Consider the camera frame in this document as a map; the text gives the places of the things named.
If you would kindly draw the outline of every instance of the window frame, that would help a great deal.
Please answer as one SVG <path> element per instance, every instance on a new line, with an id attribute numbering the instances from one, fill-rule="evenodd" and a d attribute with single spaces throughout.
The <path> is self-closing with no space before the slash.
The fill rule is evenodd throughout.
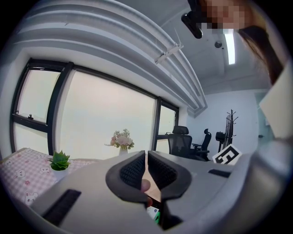
<path id="1" fill-rule="evenodd" d="M 56 81 L 54 89 L 52 91 L 52 95 L 49 102 L 48 113 L 47 113 L 47 121 L 46 123 L 40 122 L 34 119 L 29 119 L 28 117 L 23 117 L 17 114 L 17 107 L 18 102 L 20 99 L 20 94 L 23 89 L 24 82 L 26 80 L 27 74 L 29 70 L 44 70 L 44 71 L 54 71 L 60 72 L 60 75 Z M 60 105 L 61 96 L 63 93 L 64 86 L 67 82 L 69 74 L 72 70 L 76 70 L 79 72 L 83 72 L 86 74 L 94 75 L 99 78 L 112 81 L 116 84 L 122 85 L 124 87 L 130 88 L 135 90 L 139 93 L 142 93 L 148 97 L 151 97 L 157 100 L 155 105 L 155 116 L 154 116 L 154 128 L 153 128 L 153 135 L 152 135 L 152 148 L 151 150 L 155 150 L 157 146 L 158 139 L 167 139 L 168 135 L 159 135 L 159 122 L 160 122 L 160 111 L 161 106 L 169 108 L 175 111 L 175 126 L 178 125 L 179 119 L 179 108 L 173 105 L 172 103 L 158 97 L 136 85 L 133 85 L 125 80 L 121 80 L 117 77 L 112 75 L 96 71 L 90 68 L 86 68 L 83 66 L 79 66 L 74 64 L 73 62 L 57 62 L 51 60 L 43 60 L 43 59 L 32 59 L 30 58 L 27 62 L 25 68 L 23 69 L 18 83 L 16 85 L 16 89 L 13 95 L 12 103 L 11 103 L 11 114 L 10 114 L 10 144 L 11 144 L 11 151 L 14 153 L 16 152 L 15 146 L 15 135 L 14 135 L 14 123 L 21 124 L 28 128 L 35 129 L 37 131 L 41 131 L 47 133 L 48 139 L 48 152 L 49 155 L 53 155 L 54 151 L 56 150 L 56 124 L 57 124 L 57 114 Z"/>

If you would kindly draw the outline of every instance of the hair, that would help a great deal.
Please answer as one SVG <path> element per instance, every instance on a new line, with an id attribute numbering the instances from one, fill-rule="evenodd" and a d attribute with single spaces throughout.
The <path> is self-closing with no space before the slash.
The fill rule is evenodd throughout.
<path id="1" fill-rule="evenodd" d="M 239 29 L 238 33 L 246 41 L 252 52 L 266 65 L 271 84 L 275 84 L 283 66 L 278 59 L 266 31 L 258 26 Z"/>

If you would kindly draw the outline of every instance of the hand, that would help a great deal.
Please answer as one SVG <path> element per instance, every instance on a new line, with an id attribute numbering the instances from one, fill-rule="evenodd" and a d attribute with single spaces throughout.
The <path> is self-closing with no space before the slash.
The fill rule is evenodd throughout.
<path id="1" fill-rule="evenodd" d="M 255 25 L 255 14 L 246 0 L 200 0 L 207 22 L 218 28 L 240 29 Z"/>
<path id="2" fill-rule="evenodd" d="M 141 191 L 142 192 L 149 190 L 150 187 L 151 187 L 150 181 L 148 181 L 146 179 L 141 180 Z M 151 205 L 152 205 L 152 199 L 147 197 L 147 207 L 150 207 Z"/>

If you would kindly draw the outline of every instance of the white pot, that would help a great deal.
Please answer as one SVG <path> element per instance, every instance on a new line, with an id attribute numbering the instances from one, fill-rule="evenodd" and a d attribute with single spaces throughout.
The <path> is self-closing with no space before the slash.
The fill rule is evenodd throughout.
<path id="1" fill-rule="evenodd" d="M 53 173 L 58 181 L 62 180 L 63 177 L 68 174 L 68 167 L 65 170 L 54 170 L 52 168 L 51 168 L 51 170 L 53 171 Z"/>
<path id="2" fill-rule="evenodd" d="M 123 155 L 123 154 L 128 154 L 128 150 L 127 149 L 122 149 L 120 147 L 119 155 Z"/>

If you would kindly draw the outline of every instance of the office chair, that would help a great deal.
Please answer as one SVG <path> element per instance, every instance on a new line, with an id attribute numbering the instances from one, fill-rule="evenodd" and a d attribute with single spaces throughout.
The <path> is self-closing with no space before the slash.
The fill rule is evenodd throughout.
<path id="1" fill-rule="evenodd" d="M 173 134 L 168 135 L 169 154 L 172 154 L 178 157 L 204 161 L 199 156 L 190 155 L 192 137 L 187 135 L 189 133 L 187 127 L 174 126 L 172 133 Z"/>
<path id="2" fill-rule="evenodd" d="M 208 157 L 207 157 L 207 153 L 209 153 L 210 151 L 207 150 L 207 147 L 211 141 L 212 135 L 209 132 L 209 129 L 205 129 L 204 131 L 205 133 L 205 139 L 203 140 L 202 144 L 192 144 L 195 148 L 195 154 L 197 156 L 200 156 L 201 158 L 203 158 L 206 161 L 209 161 Z"/>

